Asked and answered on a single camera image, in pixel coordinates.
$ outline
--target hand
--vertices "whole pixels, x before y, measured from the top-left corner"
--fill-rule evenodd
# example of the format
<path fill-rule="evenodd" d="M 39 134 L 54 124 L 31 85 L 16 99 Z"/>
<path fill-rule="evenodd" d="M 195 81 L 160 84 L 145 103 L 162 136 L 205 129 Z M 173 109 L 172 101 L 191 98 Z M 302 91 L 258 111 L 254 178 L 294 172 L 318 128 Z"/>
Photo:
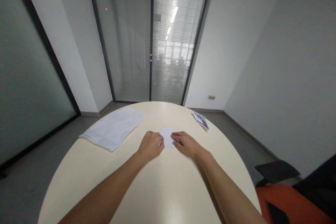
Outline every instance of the hand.
<path fill-rule="evenodd" d="M 163 136 L 159 132 L 147 131 L 143 137 L 137 153 L 146 161 L 149 162 L 153 158 L 160 155 L 165 147 Z"/>
<path fill-rule="evenodd" d="M 175 147 L 189 157 L 194 158 L 205 151 L 205 149 L 194 138 L 184 131 L 173 132 L 171 137 L 176 140 L 173 142 Z"/>

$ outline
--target gray floor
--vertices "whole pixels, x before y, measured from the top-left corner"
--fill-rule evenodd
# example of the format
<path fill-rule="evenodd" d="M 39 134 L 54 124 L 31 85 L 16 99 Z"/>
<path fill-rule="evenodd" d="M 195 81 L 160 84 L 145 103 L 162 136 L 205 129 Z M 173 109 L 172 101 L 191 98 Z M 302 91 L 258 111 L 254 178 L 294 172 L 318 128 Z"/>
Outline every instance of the gray floor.
<path fill-rule="evenodd" d="M 126 105 L 113 103 L 102 116 Z M 223 115 L 200 113 L 231 141 L 256 184 L 262 177 L 254 166 L 273 159 Z M 1 223 L 37 222 L 44 195 L 59 163 L 78 135 L 101 117 L 80 116 L 6 171 L 8 177 L 0 180 Z"/>

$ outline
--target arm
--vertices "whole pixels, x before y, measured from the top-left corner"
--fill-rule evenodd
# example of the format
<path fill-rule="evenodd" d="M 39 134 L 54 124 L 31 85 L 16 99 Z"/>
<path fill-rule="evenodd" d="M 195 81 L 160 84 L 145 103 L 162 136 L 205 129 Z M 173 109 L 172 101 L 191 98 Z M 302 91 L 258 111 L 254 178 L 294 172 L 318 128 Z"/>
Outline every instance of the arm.
<path fill-rule="evenodd" d="M 219 166 L 209 151 L 184 131 L 175 132 L 171 137 L 181 143 L 174 142 L 175 147 L 187 156 L 194 158 L 204 170 L 227 224 L 266 224 L 254 205 Z"/>
<path fill-rule="evenodd" d="M 122 166 L 92 189 L 59 224 L 110 223 L 138 172 L 165 147 L 163 136 L 147 131 L 140 147 Z"/>

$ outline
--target chair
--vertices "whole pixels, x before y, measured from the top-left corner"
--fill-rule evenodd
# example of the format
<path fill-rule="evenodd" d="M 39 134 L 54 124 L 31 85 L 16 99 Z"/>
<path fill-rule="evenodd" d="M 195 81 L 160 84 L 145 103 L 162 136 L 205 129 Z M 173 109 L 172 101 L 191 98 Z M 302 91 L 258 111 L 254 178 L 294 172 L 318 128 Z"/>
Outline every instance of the chair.
<path fill-rule="evenodd" d="M 275 218 L 270 214 L 268 202 L 283 211 L 291 224 L 336 223 L 336 155 L 293 187 L 276 184 L 300 174 L 285 161 L 279 160 L 255 168 L 264 177 L 257 184 L 256 191 L 262 216 L 267 223 L 273 224 Z"/>

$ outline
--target oval table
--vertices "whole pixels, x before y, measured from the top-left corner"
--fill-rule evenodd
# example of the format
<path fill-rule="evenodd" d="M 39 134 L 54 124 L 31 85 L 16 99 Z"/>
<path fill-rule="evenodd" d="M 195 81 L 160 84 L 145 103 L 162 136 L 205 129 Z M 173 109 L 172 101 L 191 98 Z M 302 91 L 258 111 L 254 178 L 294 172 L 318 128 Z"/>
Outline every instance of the oval table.
<path fill-rule="evenodd" d="M 148 130 L 160 132 L 164 125 L 187 132 L 209 150 L 260 212 L 255 188 L 242 159 L 215 125 L 207 120 L 209 130 L 206 132 L 190 109 L 172 103 L 150 101 L 129 107 L 141 110 L 145 119 L 114 152 L 85 138 L 79 138 L 70 148 L 49 185 L 38 223 L 58 223 L 91 189 L 138 149 Z M 164 149 L 140 171 L 112 222 L 183 224 L 221 221 L 194 162 L 176 148 L 171 148 Z"/>

